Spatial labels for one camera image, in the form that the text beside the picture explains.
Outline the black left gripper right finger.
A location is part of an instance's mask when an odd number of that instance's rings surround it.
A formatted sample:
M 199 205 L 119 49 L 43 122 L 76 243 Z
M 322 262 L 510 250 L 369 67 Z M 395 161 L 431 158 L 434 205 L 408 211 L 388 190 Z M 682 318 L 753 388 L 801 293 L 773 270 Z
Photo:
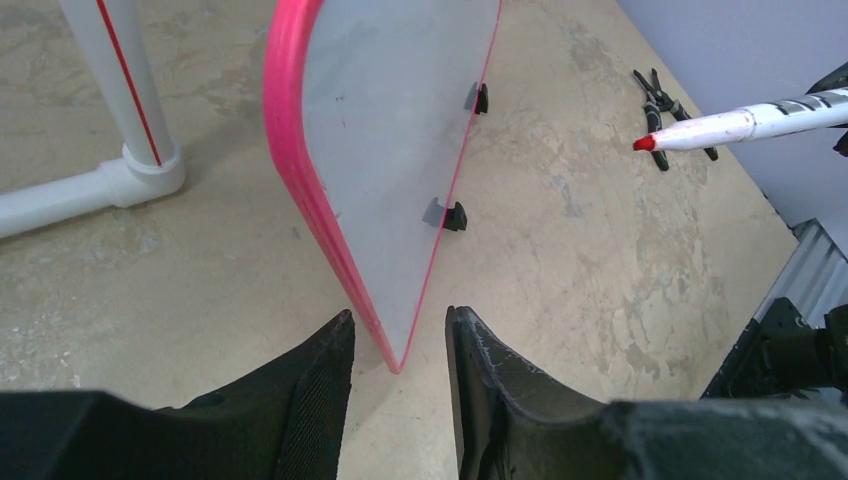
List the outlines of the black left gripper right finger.
M 612 401 L 503 343 L 470 307 L 445 319 L 462 479 L 843 479 L 847 412 L 811 400 Z

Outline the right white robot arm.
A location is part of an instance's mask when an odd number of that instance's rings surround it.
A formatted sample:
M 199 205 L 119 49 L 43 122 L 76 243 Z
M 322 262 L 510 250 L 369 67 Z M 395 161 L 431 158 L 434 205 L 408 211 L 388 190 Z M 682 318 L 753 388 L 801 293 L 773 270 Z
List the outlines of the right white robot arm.
M 847 258 L 816 219 L 706 387 L 706 398 L 847 404 Z

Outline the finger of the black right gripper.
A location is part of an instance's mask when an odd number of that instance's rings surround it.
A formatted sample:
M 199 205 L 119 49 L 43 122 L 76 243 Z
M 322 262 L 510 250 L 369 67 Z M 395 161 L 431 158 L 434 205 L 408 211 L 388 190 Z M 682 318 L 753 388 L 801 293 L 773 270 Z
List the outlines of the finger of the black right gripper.
M 822 77 L 806 92 L 807 99 L 814 100 L 818 108 L 816 120 L 809 122 L 808 130 L 847 127 L 847 93 L 828 94 L 835 89 L 847 90 L 847 63 Z

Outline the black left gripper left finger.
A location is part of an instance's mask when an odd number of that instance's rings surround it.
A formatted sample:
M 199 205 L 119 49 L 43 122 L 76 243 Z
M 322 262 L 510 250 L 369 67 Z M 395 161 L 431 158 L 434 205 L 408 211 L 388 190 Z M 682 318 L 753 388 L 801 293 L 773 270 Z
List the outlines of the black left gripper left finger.
M 180 408 L 104 391 L 1 397 L 5 479 L 333 479 L 355 349 L 342 311 L 297 347 Z

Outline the red whiteboard marker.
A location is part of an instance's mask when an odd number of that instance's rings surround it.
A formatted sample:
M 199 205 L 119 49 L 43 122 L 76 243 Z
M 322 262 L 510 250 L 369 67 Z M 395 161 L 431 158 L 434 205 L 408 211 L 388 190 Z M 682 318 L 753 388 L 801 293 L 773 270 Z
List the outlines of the red whiteboard marker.
M 847 89 L 760 103 L 688 119 L 633 143 L 635 151 L 687 151 L 775 138 L 847 122 Z

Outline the red framed whiteboard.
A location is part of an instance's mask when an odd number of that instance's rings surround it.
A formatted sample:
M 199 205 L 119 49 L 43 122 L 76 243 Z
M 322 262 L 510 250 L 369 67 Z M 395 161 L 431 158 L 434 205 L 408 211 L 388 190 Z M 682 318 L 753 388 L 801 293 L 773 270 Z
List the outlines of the red framed whiteboard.
M 406 361 L 497 31 L 497 1 L 281 1 L 275 167 L 384 362 Z

